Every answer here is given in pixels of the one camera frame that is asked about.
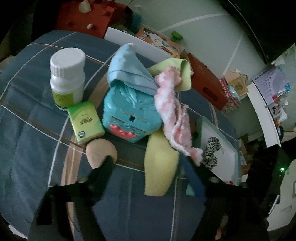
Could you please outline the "leopard print scrunchie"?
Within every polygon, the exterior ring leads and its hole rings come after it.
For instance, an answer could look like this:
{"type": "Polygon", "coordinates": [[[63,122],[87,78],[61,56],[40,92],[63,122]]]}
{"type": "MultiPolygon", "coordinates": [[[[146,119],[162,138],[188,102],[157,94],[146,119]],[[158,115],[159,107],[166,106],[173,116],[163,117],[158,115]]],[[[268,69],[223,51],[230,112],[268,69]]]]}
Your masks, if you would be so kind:
{"type": "Polygon", "coordinates": [[[222,145],[217,137],[210,137],[203,152],[202,164],[212,170],[217,166],[218,161],[215,153],[222,149],[222,145]]]}

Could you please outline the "shallow green cardboard tray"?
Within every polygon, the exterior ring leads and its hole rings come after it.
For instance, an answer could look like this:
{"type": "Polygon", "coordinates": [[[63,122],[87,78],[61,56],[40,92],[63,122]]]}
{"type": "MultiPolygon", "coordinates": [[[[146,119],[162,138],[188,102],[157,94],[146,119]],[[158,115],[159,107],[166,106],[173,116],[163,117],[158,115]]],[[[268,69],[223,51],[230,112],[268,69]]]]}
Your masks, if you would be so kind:
{"type": "Polygon", "coordinates": [[[219,129],[207,118],[202,117],[197,120],[198,137],[194,142],[194,147],[206,150],[210,138],[218,139],[219,150],[214,151],[217,163],[211,171],[226,183],[239,185],[241,174],[239,170],[238,150],[224,137],[219,129]]]}

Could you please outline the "light blue face mask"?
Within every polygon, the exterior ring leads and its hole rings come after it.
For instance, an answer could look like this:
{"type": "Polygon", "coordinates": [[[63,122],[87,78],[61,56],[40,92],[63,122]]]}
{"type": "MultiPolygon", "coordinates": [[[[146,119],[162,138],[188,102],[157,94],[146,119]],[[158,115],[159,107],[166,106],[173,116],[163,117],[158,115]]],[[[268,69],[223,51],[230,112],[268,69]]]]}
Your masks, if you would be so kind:
{"type": "Polygon", "coordinates": [[[107,82],[110,87],[122,82],[151,96],[155,96],[159,88],[152,75],[137,58],[133,43],[122,45],[112,57],[107,70],[107,82]]]}

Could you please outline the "yellow green sponge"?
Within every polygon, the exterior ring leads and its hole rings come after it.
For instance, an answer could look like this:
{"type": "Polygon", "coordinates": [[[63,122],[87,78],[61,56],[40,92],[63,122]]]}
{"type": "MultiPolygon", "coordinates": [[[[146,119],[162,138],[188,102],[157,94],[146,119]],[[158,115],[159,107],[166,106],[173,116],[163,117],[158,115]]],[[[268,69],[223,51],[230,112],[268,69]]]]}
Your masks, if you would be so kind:
{"type": "Polygon", "coordinates": [[[166,139],[162,129],[150,134],[144,157],[147,196],[164,196],[171,186],[179,162],[179,152],[166,139]]]}

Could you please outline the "pink fluffy sock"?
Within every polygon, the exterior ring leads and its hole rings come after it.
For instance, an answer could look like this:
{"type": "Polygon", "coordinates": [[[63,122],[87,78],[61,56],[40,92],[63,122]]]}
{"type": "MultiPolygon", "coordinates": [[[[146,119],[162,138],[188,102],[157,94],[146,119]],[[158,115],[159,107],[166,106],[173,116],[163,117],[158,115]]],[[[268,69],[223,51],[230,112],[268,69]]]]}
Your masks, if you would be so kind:
{"type": "Polygon", "coordinates": [[[175,86],[182,82],[179,69],[170,66],[155,77],[159,88],[154,96],[154,105],[163,121],[163,132],[170,146],[189,156],[200,166],[203,151],[193,147],[187,105],[181,105],[176,97],[175,86]]]}

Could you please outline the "white foam board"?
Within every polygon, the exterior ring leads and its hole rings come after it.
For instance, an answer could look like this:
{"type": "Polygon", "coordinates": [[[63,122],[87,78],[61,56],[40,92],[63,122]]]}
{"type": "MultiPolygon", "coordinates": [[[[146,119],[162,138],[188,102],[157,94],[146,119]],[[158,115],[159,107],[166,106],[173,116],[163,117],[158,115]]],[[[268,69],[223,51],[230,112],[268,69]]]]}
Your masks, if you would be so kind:
{"type": "Polygon", "coordinates": [[[104,36],[105,40],[118,44],[120,46],[128,43],[133,43],[135,45],[135,51],[148,58],[155,63],[159,63],[166,59],[172,58],[169,54],[160,50],[159,48],[120,30],[108,27],[106,34],[104,36]]]}

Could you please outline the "plastic water bottle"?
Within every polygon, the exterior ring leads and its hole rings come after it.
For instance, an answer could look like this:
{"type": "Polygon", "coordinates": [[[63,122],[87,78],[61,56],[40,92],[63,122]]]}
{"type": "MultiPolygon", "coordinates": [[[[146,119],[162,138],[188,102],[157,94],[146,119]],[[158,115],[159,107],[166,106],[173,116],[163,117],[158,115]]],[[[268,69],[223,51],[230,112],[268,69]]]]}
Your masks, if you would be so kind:
{"type": "Polygon", "coordinates": [[[134,6],[133,11],[133,20],[132,20],[132,31],[136,34],[140,27],[142,22],[142,7],[139,4],[136,4],[134,6]]]}

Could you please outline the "white pill bottle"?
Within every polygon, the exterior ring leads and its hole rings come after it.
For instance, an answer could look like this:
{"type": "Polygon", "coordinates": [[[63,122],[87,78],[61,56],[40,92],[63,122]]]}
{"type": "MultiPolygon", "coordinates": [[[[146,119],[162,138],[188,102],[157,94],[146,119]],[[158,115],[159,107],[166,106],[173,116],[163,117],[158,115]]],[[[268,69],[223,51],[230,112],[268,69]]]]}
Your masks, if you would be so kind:
{"type": "Polygon", "coordinates": [[[57,108],[63,111],[80,103],[85,84],[86,55],[78,48],[64,48],[50,58],[50,87],[57,108]]]}

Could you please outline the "teal toy box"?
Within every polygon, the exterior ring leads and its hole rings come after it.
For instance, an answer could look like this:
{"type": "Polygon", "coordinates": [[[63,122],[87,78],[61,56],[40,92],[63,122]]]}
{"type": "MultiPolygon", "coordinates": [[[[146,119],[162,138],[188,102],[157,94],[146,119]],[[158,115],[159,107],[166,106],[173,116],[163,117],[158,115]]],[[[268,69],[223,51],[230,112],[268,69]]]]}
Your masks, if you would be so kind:
{"type": "Polygon", "coordinates": [[[121,139],[135,143],[158,131],[162,123],[154,97],[121,81],[111,87],[104,98],[102,124],[121,139]]]}

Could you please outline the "green tissue pack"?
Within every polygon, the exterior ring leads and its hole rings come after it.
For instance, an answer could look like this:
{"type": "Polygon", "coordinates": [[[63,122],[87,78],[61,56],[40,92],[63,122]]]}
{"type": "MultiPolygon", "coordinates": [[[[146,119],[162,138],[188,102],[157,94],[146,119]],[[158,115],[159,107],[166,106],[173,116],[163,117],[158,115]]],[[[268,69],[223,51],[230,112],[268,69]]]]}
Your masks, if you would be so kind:
{"type": "Polygon", "coordinates": [[[93,102],[81,102],[67,111],[78,144],[85,144],[105,134],[93,102]]]}

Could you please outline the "patterned storage basket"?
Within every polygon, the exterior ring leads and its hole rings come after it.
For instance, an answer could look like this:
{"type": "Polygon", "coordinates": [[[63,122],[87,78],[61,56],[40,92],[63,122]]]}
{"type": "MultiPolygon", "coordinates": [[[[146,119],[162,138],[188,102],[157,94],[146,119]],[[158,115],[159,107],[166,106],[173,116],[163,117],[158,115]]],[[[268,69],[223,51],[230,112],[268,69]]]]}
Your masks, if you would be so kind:
{"type": "Polygon", "coordinates": [[[226,96],[227,99],[227,104],[225,104],[225,106],[222,109],[223,113],[229,113],[231,111],[233,111],[234,109],[238,109],[239,108],[239,104],[238,102],[235,100],[235,98],[231,95],[229,89],[228,89],[228,84],[225,80],[225,78],[221,78],[219,79],[219,82],[223,88],[224,94],[226,96]]]}

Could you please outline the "orange toy box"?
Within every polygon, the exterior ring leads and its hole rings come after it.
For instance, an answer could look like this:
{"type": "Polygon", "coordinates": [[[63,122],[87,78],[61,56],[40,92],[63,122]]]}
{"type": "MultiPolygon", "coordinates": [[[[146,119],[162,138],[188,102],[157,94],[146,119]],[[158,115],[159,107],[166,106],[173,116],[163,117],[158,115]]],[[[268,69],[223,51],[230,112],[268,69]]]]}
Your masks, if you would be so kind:
{"type": "Polygon", "coordinates": [[[166,52],[173,58],[180,58],[181,56],[182,47],[179,44],[150,29],[141,28],[135,36],[161,51],[166,52]]]}

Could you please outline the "white shelf unit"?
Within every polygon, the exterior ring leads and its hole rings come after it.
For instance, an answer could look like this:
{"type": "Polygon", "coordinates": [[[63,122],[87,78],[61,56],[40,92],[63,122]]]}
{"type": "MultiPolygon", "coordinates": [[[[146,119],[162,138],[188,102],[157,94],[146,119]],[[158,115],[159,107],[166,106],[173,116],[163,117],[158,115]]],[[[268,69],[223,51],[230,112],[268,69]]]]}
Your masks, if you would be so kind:
{"type": "Polygon", "coordinates": [[[258,117],[266,147],[269,148],[274,145],[281,146],[278,130],[275,126],[273,117],[268,108],[265,107],[265,101],[260,94],[258,88],[254,83],[247,86],[248,98],[258,117]]]}

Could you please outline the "blue plaid tablecloth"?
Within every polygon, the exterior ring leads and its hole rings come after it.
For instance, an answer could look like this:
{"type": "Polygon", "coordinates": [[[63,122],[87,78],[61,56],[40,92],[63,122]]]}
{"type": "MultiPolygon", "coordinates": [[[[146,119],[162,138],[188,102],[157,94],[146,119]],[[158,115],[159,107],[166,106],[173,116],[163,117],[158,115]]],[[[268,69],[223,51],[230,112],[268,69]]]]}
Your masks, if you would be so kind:
{"type": "MultiPolygon", "coordinates": [[[[27,45],[1,73],[1,214],[28,235],[48,185],[60,184],[65,160],[80,158],[79,177],[91,167],[76,144],[66,112],[58,109],[50,87],[50,58],[60,49],[86,54],[84,100],[106,86],[112,42],[91,35],[51,31],[27,45]]],[[[94,213],[107,240],[190,240],[204,205],[186,194],[187,180],[177,174],[162,197],[144,194],[147,139],[132,144],[109,133],[118,162],[94,213]]]]}

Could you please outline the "red cardboard box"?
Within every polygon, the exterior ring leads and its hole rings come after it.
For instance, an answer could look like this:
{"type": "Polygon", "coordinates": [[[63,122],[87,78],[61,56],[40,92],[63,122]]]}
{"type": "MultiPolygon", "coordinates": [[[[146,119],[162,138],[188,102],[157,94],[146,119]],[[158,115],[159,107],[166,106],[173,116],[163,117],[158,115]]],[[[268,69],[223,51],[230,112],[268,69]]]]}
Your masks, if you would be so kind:
{"type": "Polygon", "coordinates": [[[228,100],[219,79],[194,55],[188,53],[187,56],[193,71],[192,88],[221,111],[228,100]]]}

